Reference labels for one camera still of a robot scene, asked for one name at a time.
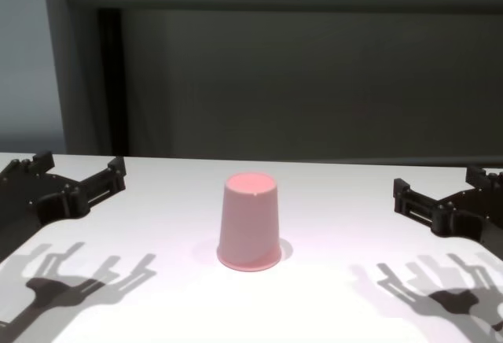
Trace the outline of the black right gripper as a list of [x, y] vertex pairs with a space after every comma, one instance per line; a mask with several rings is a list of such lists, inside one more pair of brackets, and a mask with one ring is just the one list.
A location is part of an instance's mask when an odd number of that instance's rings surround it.
[[502, 258], [502, 172], [467, 167], [472, 188], [436, 200], [411, 189], [403, 179], [393, 182], [394, 211], [428, 227], [442, 238], [466, 238]]

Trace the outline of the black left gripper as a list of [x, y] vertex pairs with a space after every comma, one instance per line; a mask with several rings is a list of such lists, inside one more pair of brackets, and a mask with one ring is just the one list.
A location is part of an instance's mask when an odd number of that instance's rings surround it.
[[42, 225], [81, 219], [93, 206], [126, 189], [123, 157], [82, 181], [46, 174], [53, 167], [52, 152], [42, 151], [31, 159], [11, 160], [1, 171], [1, 261]]

